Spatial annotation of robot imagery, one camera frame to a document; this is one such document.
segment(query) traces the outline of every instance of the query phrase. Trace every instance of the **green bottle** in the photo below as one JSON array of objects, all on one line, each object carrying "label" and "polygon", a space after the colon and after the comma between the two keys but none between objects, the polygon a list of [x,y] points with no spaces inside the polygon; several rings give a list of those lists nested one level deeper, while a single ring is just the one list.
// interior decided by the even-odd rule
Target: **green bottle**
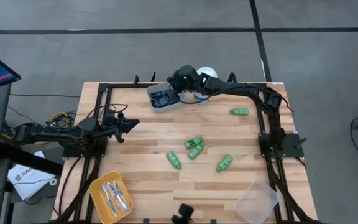
[{"label": "green bottle", "polygon": [[174,168],[181,169],[180,161],[176,157],[175,153],[173,153],[172,151],[168,152],[167,159],[171,162],[171,164],[174,166]]},{"label": "green bottle", "polygon": [[226,155],[223,160],[218,164],[216,167],[217,172],[221,172],[222,170],[225,170],[226,167],[233,161],[233,157],[230,155]]},{"label": "green bottle", "polygon": [[195,157],[198,156],[198,154],[203,150],[204,148],[204,143],[199,143],[198,145],[196,145],[196,147],[194,147],[194,149],[192,149],[188,154],[187,156],[190,158],[190,159],[194,159]]},{"label": "green bottle", "polygon": [[187,149],[193,147],[193,146],[196,146],[198,145],[199,143],[203,142],[203,137],[200,136],[200,137],[195,137],[193,139],[190,139],[190,140],[187,140],[185,141],[185,146]]},{"label": "green bottle", "polygon": [[247,116],[248,109],[247,108],[233,108],[230,110],[230,114],[238,115],[238,116]]}]

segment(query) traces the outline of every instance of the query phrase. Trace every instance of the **orange plastic tray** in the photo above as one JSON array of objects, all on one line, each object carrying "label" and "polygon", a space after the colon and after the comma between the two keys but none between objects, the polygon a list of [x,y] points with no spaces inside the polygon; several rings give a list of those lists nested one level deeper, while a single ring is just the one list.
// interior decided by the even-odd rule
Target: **orange plastic tray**
[{"label": "orange plastic tray", "polygon": [[[107,198],[106,198],[106,194],[101,190],[101,186],[103,183],[105,183],[107,181],[111,181],[111,183],[112,183],[114,180],[117,182],[118,187],[121,189],[121,192],[124,195],[124,198],[127,201],[128,206],[129,206],[129,211],[125,212],[125,211],[121,210],[117,206],[116,203],[114,203],[114,208],[116,209],[117,217],[115,217],[112,214],[111,208],[110,208]],[[122,178],[118,172],[112,171],[112,172],[109,172],[108,174],[105,174],[105,175],[97,178],[96,180],[94,180],[91,183],[91,185],[89,187],[89,191],[91,192],[94,206],[96,207],[96,210],[98,211],[100,220],[103,224],[112,224],[112,223],[118,222],[118,220],[120,220],[120,219],[124,218],[125,216],[127,216],[128,214],[130,214],[130,212],[134,208],[134,203],[133,203],[131,197],[129,196],[128,190],[125,188],[124,182],[122,181]]]}]

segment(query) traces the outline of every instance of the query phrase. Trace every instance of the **floor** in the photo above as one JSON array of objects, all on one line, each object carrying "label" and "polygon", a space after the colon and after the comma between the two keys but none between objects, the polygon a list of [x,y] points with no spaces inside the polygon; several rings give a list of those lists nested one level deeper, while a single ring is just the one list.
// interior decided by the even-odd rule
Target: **floor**
[{"label": "floor", "polygon": [[[243,32],[113,34],[177,27]],[[358,1],[0,0],[0,59],[22,75],[12,85],[22,94],[79,95],[85,81],[146,81],[153,72],[162,81],[184,64],[211,66],[223,80],[234,72],[239,81],[285,82],[298,132],[308,138],[303,148],[319,219],[358,223],[358,152],[349,135],[358,117]],[[40,123],[77,104],[9,100]],[[28,122],[11,110],[6,119],[11,126]],[[358,131],[354,137],[358,143]],[[54,160],[62,153],[56,145],[25,149]],[[47,222],[54,201],[47,196],[55,193],[48,187],[32,199],[41,198],[37,205],[16,203],[12,222]]]}]

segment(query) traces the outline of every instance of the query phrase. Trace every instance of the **wooden table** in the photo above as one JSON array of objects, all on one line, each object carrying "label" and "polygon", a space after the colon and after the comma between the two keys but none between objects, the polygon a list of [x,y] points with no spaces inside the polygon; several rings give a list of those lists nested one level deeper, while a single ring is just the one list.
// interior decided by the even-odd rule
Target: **wooden table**
[{"label": "wooden table", "polygon": [[[84,83],[76,122],[94,108],[98,85],[96,82]],[[267,85],[287,97],[284,84]],[[268,183],[265,159],[260,155],[257,140],[260,129],[255,104],[250,98],[219,95],[212,97],[207,105],[184,105],[155,114],[145,88],[116,88],[112,91],[111,103],[128,104],[125,116],[140,119],[140,123],[123,136],[124,144],[118,144],[115,138],[109,140],[106,155],[101,160],[99,176],[118,171],[134,201],[133,211],[122,223],[142,223],[144,218],[149,218],[151,223],[171,223],[170,219],[178,213],[181,203],[195,208],[192,218],[196,223],[209,223],[210,219],[217,219],[218,223],[244,222],[234,210],[237,200],[255,179],[264,179]],[[229,110],[233,107],[249,108],[249,115],[230,115]],[[280,115],[285,131],[293,132],[293,119],[284,104]],[[265,125],[269,130],[267,117]],[[192,161],[186,155],[188,151],[183,142],[199,135],[204,137],[205,147]],[[174,169],[168,162],[165,154],[169,151],[181,161],[181,170]],[[234,160],[226,171],[217,173],[216,165],[226,154],[232,155]],[[75,160],[69,158],[65,162],[62,180]],[[63,209],[78,192],[83,161],[77,163],[68,179]],[[306,214],[317,218],[305,168],[294,159],[284,159],[284,167],[290,193]],[[56,209],[62,185],[60,182]],[[88,194],[83,199],[81,219],[85,218],[87,204]],[[286,219],[283,199],[280,206]],[[95,208],[92,223],[100,223]],[[266,223],[275,223],[273,212]]]}]

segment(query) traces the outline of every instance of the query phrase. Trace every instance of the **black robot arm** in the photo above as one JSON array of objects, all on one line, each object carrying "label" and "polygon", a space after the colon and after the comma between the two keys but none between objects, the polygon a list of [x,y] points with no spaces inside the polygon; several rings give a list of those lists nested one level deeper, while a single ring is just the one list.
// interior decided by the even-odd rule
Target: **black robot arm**
[{"label": "black robot arm", "polygon": [[108,109],[102,122],[95,117],[88,117],[72,128],[60,128],[48,123],[48,126],[26,123],[16,127],[13,141],[19,144],[33,144],[37,141],[59,142],[62,146],[90,147],[103,137],[116,137],[119,143],[124,140],[123,133],[128,133],[138,123],[138,119],[127,119],[122,112]]},{"label": "black robot arm", "polygon": [[[206,74],[198,75],[196,70],[189,65],[177,70],[171,77],[168,77],[167,81],[176,94],[184,91],[197,91],[208,96],[229,94],[251,98],[268,116],[270,125],[268,144],[275,150],[283,149],[285,132],[281,127],[279,109],[283,97],[274,89],[248,83],[224,82]],[[259,95],[260,92],[264,94],[264,98]]]}]

